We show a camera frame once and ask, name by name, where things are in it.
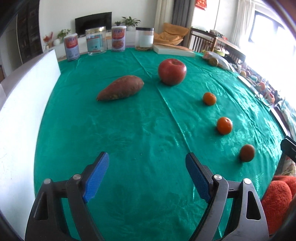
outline white vase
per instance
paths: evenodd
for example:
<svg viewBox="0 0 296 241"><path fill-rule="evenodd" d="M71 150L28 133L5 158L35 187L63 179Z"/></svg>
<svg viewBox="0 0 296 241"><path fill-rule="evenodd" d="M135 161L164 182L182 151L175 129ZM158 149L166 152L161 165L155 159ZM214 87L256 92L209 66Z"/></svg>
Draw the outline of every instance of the white vase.
<svg viewBox="0 0 296 241"><path fill-rule="evenodd" d="M58 46L61 44L61 39L54 40L54 46Z"/></svg>
<svg viewBox="0 0 296 241"><path fill-rule="evenodd" d="M126 30L127 30L127 31L135 31L135 30L136 30L136 27L133 27L133 26L126 26Z"/></svg>

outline red decoration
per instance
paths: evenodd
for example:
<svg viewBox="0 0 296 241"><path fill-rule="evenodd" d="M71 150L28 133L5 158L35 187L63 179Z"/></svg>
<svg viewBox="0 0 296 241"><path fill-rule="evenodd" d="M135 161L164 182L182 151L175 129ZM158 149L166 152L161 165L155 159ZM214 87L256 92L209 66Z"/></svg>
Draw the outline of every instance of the red decoration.
<svg viewBox="0 0 296 241"><path fill-rule="evenodd" d="M205 8L207 8L207 0L196 0L195 6L204 10Z"/></svg>
<svg viewBox="0 0 296 241"><path fill-rule="evenodd" d="M46 43L51 42L53 34L54 34L54 33L51 32L51 33L50 33L50 37L48 37L47 35L45 35L43 41L46 42Z"/></svg>

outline metal screw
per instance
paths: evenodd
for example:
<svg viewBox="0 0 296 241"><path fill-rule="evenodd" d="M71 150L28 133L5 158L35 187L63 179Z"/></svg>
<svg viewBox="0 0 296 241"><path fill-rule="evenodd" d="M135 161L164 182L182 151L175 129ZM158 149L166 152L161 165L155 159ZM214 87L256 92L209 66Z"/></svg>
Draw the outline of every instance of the metal screw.
<svg viewBox="0 0 296 241"><path fill-rule="evenodd" d="M215 178L216 180L221 180L221 179L222 179L222 176L219 175L219 174L216 174L216 175L214 175L214 178Z"/></svg>
<svg viewBox="0 0 296 241"><path fill-rule="evenodd" d="M244 179L244 183L245 183L245 184L251 184L252 181L251 181L250 179L248 179L248 178L245 178L245 179Z"/></svg>
<svg viewBox="0 0 296 241"><path fill-rule="evenodd" d="M44 184L49 184L50 182L51 182L51 180L50 180L49 178L47 178L47 179L44 180L43 183L44 183Z"/></svg>
<svg viewBox="0 0 296 241"><path fill-rule="evenodd" d="M80 174L75 174L74 176L73 176L73 179L74 180L78 180L78 179L80 179L81 178L81 175Z"/></svg>

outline plastic bag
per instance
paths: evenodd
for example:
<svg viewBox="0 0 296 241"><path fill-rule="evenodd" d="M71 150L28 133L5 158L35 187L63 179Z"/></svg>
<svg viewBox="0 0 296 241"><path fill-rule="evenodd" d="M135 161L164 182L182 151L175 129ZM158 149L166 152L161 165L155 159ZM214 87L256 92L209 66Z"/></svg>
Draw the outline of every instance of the plastic bag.
<svg viewBox="0 0 296 241"><path fill-rule="evenodd" d="M219 67L235 72L234 68L226 61L226 59L224 59L222 56L214 52L205 51L204 56L202 58L203 59L216 58L218 60Z"/></svg>

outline orange cushion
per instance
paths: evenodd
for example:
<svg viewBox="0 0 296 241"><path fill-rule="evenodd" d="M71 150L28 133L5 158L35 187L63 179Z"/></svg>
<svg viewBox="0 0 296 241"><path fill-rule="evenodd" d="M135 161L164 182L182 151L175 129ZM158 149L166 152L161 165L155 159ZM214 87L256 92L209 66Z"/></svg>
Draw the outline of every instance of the orange cushion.
<svg viewBox="0 0 296 241"><path fill-rule="evenodd" d="M273 181L283 181L286 184L288 184L292 197L295 196L296 194L296 177L291 177L291 176L274 176Z"/></svg>
<svg viewBox="0 0 296 241"><path fill-rule="evenodd" d="M261 201L266 216L269 234L275 233L282 225L292 200L290 187L284 181L272 181Z"/></svg>

